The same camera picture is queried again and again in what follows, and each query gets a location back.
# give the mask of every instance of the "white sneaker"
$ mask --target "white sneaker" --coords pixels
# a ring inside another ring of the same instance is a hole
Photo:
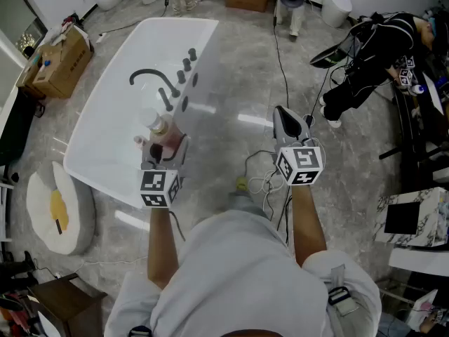
[[[178,18],[178,17],[182,16],[182,11],[181,11],[181,8],[179,6],[173,7],[173,16],[175,18]]]
[[[326,119],[326,116],[324,116],[324,106],[321,107],[320,113],[321,113],[321,114],[323,115],[323,117]],[[340,120],[335,120],[335,121],[328,120],[328,123],[329,123],[330,127],[333,127],[333,128],[339,128],[339,127],[342,125],[342,122],[341,122]]]
[[[186,4],[185,9],[186,9],[187,11],[190,11],[190,10],[192,10],[193,8],[195,8],[196,5],[197,5],[197,2],[196,2],[196,1],[189,2],[188,4]]]

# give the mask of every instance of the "cable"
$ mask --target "cable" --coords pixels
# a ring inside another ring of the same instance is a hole
[[[394,83],[398,78],[399,78],[399,77],[396,77],[394,80],[388,81],[388,82],[386,82],[386,83],[384,83],[384,84],[380,84],[380,85],[369,85],[369,86],[365,86],[365,87],[361,88],[360,90],[358,90],[358,92],[354,95],[354,97],[356,97],[356,96],[357,96],[362,90],[364,90],[365,88],[368,88],[368,87],[379,87],[379,86],[384,86],[384,85],[392,84],[392,83]]]
[[[286,204],[287,204],[287,200],[288,200],[288,195],[289,195],[289,194],[290,194],[290,186],[288,186],[288,189],[287,189],[286,200],[283,202],[283,207],[282,207],[281,217],[279,218],[278,227],[276,228],[276,231],[279,231],[279,226],[281,225],[281,220],[282,220],[283,212],[284,212],[284,210],[286,209]]]
[[[330,85],[331,82],[333,82],[333,83],[336,84],[337,86],[341,85],[341,84],[337,83],[336,80],[334,80],[334,79],[332,78],[332,76],[334,75],[334,72],[336,72],[336,71],[339,70],[339,69],[343,69],[343,68],[344,68],[345,71],[346,71],[346,69],[347,69],[348,66],[349,66],[349,64],[346,63],[346,64],[344,64],[344,65],[342,65],[342,66],[339,66],[339,67],[335,68],[334,70],[332,70],[332,72],[330,73],[330,76],[329,76],[329,88],[330,88],[330,90],[333,89],[332,85]],[[346,81],[346,78],[347,78],[347,75],[344,76],[344,80],[343,80],[342,84]]]
[[[39,270],[39,271],[47,270],[47,271],[50,272],[50,275],[52,275],[55,279],[58,279],[58,278],[56,277],[56,275],[54,275],[53,272],[51,272],[50,269],[49,269],[48,267],[42,267],[42,268],[39,268],[39,266],[37,265],[37,259],[33,258],[33,263],[34,263],[34,266],[35,266],[36,270]]]
[[[248,160],[249,160],[251,157],[253,157],[253,156],[255,156],[256,154],[259,154],[259,153],[261,153],[261,152],[266,152],[266,153],[268,153],[268,154],[276,154],[275,152],[271,152],[271,151],[259,150],[259,151],[257,151],[257,152],[254,152],[254,153],[251,154],[250,156],[246,157],[246,160],[245,160],[245,173],[244,173],[243,176],[246,177],[246,174],[247,174],[247,172],[248,172]]]
[[[270,209],[272,210],[272,215],[269,218],[270,221],[273,220],[273,216],[274,216],[274,209],[268,200],[268,196],[269,196],[269,193],[271,192],[271,188],[272,188],[271,184],[268,184],[267,203],[268,203],[268,206],[270,207]]]
[[[276,36],[276,25],[273,26],[273,34],[274,34],[274,39],[276,40],[276,49],[277,49],[277,51],[278,51],[279,66],[281,67],[281,71],[282,71],[282,75],[283,75],[283,80],[284,80],[285,83],[286,83],[287,108],[289,109],[290,106],[289,106],[288,103],[289,103],[289,100],[290,100],[290,99],[289,99],[289,97],[288,97],[288,83],[287,83],[286,73],[283,71],[283,68],[282,68],[281,54],[279,53],[278,38],[277,38],[277,36]]]
[[[162,13],[162,15],[161,15],[161,18],[163,18],[163,16],[166,14],[167,6],[168,6],[168,1],[167,1],[167,0],[164,0],[164,1],[163,1],[163,4],[164,4],[166,7],[165,7],[164,10],[163,10],[163,13]]]
[[[139,22],[142,22],[142,21],[139,20],[139,21],[133,22],[132,24],[129,24],[129,25],[125,25],[125,26],[122,26],[122,27],[117,27],[116,29],[103,31],[103,32],[99,33],[99,35],[106,34],[107,32],[113,32],[113,31],[118,31],[118,30],[126,29],[127,27],[134,26],[134,25],[138,24]]]
[[[169,211],[168,213],[175,218],[177,230],[180,233],[182,240],[185,241],[184,234],[182,233],[182,230],[181,230],[180,221],[177,220],[177,217],[173,211]]]
[[[326,75],[324,76],[323,84],[321,85],[320,91],[318,92],[318,95],[316,96],[315,103],[314,103],[314,108],[311,109],[311,113],[310,113],[310,116],[311,116],[311,117],[314,116],[314,111],[315,111],[316,103],[318,102],[318,99],[320,98],[320,93],[321,93],[321,91],[323,90],[323,86],[324,86],[324,84],[325,84],[325,82],[326,82],[326,79],[327,79],[327,77],[328,77],[329,70],[330,70],[330,67],[328,67],[328,71],[326,71]]]
[[[287,205],[286,205],[286,245],[288,246],[288,205],[290,203],[290,201],[292,200],[292,197],[290,196],[290,198],[287,201]]]
[[[276,25],[277,25],[277,16],[276,16],[276,12],[277,12],[277,7],[278,7],[278,0],[276,0],[276,4],[274,5],[274,17],[273,17],[273,35],[274,35],[274,39],[276,40],[276,50],[278,51],[278,60],[279,60],[279,66],[281,67],[281,71],[282,71],[282,75],[283,75],[283,80],[286,83],[286,93],[287,93],[287,108],[290,108],[289,105],[289,96],[288,96],[288,83],[287,83],[287,78],[286,78],[286,73],[283,71],[282,68],[282,62],[281,62],[281,53],[279,52],[279,43],[278,43],[278,38],[276,36]]]
[[[86,262],[86,261],[84,261],[83,264],[82,264],[81,266],[79,266],[75,271],[73,271],[73,273],[78,272],[78,271],[79,271],[82,267],[84,267],[85,265],[115,265],[115,264],[117,264],[117,263],[133,264],[133,263],[136,263],[136,262],[138,262],[138,261],[140,261],[140,260],[144,260],[144,259],[146,259],[146,258],[148,258],[148,256],[138,258],[138,259],[136,259],[136,260],[134,260],[134,261],[116,261],[116,262],[104,262],[104,261],[98,261],[98,262]]]
[[[181,227],[180,227],[180,222],[179,222],[179,220],[177,219],[175,213],[174,213],[173,211],[169,211],[168,213],[169,213],[170,215],[172,215],[172,216],[175,218],[177,230],[179,231],[179,233],[180,233],[180,235],[181,235],[181,238],[185,241],[184,234],[182,233],[182,230],[181,230]],[[116,262],[104,262],[104,261],[98,261],[98,262],[86,262],[86,261],[84,261],[83,264],[82,264],[81,266],[79,266],[75,271],[73,271],[73,273],[78,272],[82,267],[84,267],[84,266],[86,266],[86,265],[102,265],[102,264],[104,264],[104,265],[115,265],[115,264],[117,264],[117,263],[133,264],[133,263],[136,263],[136,262],[138,262],[138,261],[140,261],[140,260],[144,260],[144,259],[146,259],[146,258],[148,258],[148,256],[140,257],[140,258],[138,258],[138,259],[136,259],[136,260],[134,260],[134,261],[116,261]]]
[[[274,186],[272,185],[271,179],[272,179],[273,175],[274,175],[277,171],[278,171],[278,169],[267,171],[267,172],[265,173],[265,175],[264,175],[263,178],[262,178],[262,177],[253,177],[253,178],[250,178],[250,180],[248,181],[248,190],[249,190],[249,192],[251,192],[252,194],[258,194],[258,193],[260,193],[261,191],[265,192],[264,201],[263,201],[263,203],[262,203],[262,210],[264,210],[264,211],[265,211],[265,201],[268,200],[268,194],[270,194],[270,193],[272,193],[272,192],[275,192],[275,191],[279,191],[279,190],[283,187],[283,184],[284,184],[283,179],[282,179],[282,184],[279,185],[278,187],[274,187]],[[252,191],[252,190],[250,189],[250,184],[251,184],[251,181],[253,181],[253,180],[262,180],[262,185],[261,185],[260,189],[258,189],[257,191]],[[265,188],[264,188],[264,186],[265,186],[266,183],[268,183],[268,191],[266,191]]]
[[[303,119],[304,121],[306,121],[306,117],[307,117],[307,116],[308,116],[307,114],[303,115],[303,116],[302,116],[302,119]],[[315,124],[315,118],[312,116],[312,117],[311,117],[311,123],[310,123],[309,128],[312,127],[314,124]]]
[[[318,14],[318,13],[316,13],[315,10],[314,10],[314,3],[312,3],[310,0],[309,0],[309,3],[310,3],[310,5],[311,5],[311,11],[312,11],[312,13],[314,13],[316,16],[318,16],[319,18],[321,18],[321,15]]]
[[[311,138],[313,141],[317,141],[318,146],[321,147],[323,149],[323,156],[324,156],[324,161],[323,161],[323,169],[326,167],[326,151],[324,150],[324,146],[322,143],[320,143],[320,140],[318,138]]]

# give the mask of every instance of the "marble floor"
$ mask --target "marble floor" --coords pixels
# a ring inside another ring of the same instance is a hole
[[[274,106],[286,104],[286,87],[273,35],[273,10],[272,1],[266,13],[257,13],[226,8],[225,0],[205,0],[185,15],[220,21],[220,78],[211,91],[209,102],[217,112],[204,117],[201,130],[194,137],[187,159],[194,177],[185,181],[173,207],[185,235],[200,220],[225,208],[227,193],[233,190],[235,177],[243,173],[248,155],[259,149],[274,149],[270,126],[237,119],[238,114],[247,114],[271,121]],[[103,31],[162,13],[163,0],[150,6],[142,5],[140,0],[123,0],[110,11],[94,10],[84,26],[95,43]],[[309,5],[306,14],[296,42],[289,40],[288,27],[276,28],[288,81],[290,108],[301,116],[310,112],[326,73],[308,62],[323,49],[336,44],[349,29],[348,22],[342,30],[327,26],[318,16],[318,9],[313,11]],[[45,101],[45,115],[34,119],[25,152],[10,168],[10,174],[18,172],[20,175],[12,195],[13,242],[8,245],[16,260],[22,259],[22,252],[28,250],[37,258],[40,267],[49,267],[53,273],[65,275],[77,270],[84,261],[134,261],[147,255],[145,223],[149,221],[148,213],[101,192],[93,190],[96,232],[91,247],[82,256],[59,256],[48,251],[33,232],[25,206],[30,175],[46,159],[62,161],[94,85],[133,28],[110,32],[96,44],[95,55],[72,97]],[[362,107],[345,113],[339,129],[329,127],[316,111],[316,123],[311,130],[326,150],[326,169],[312,190],[328,247],[349,253],[374,279],[388,273],[391,247],[372,241],[373,207],[378,196],[397,193],[400,188],[398,159],[378,159],[378,155],[395,146],[398,139],[396,112],[388,97],[391,97],[389,86],[383,86]],[[248,177],[263,176],[269,169],[273,169],[271,157],[259,154],[248,163]],[[273,181],[275,185],[280,183],[279,178]],[[259,186],[260,181],[256,181],[252,188]],[[285,198],[286,187],[269,197],[274,208],[274,223],[279,220]],[[262,204],[263,194],[255,195],[255,200]],[[117,211],[139,219],[142,228],[116,218]],[[285,231],[283,224],[280,231]],[[175,238],[179,248],[182,240],[176,231]],[[78,273],[86,282],[108,293],[103,303],[106,317],[125,273],[129,270],[144,272],[145,268],[146,260],[142,259],[126,264],[85,265]],[[46,270],[38,271],[36,277],[41,282],[51,279]]]

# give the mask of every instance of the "bathtub faucet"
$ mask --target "bathtub faucet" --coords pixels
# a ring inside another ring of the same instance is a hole
[[[136,76],[139,76],[141,74],[153,74],[156,76],[159,76],[161,79],[163,79],[163,82],[165,82],[167,84],[167,86],[169,87],[169,89],[171,90],[171,95],[174,98],[179,98],[179,96],[181,95],[181,92],[179,90],[177,90],[172,83],[170,82],[170,80],[167,79],[167,76],[163,73],[160,72],[159,70],[156,69],[141,69],[141,70],[137,70],[134,71],[131,76],[129,76],[129,83],[131,85],[134,85],[134,78]]]

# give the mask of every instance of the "hand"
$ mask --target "hand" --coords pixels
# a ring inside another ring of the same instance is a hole
[[[436,325],[435,318],[436,318],[436,312],[434,312],[431,315],[429,315],[421,323],[421,326],[420,326],[421,333],[428,334],[430,332],[430,330]]]

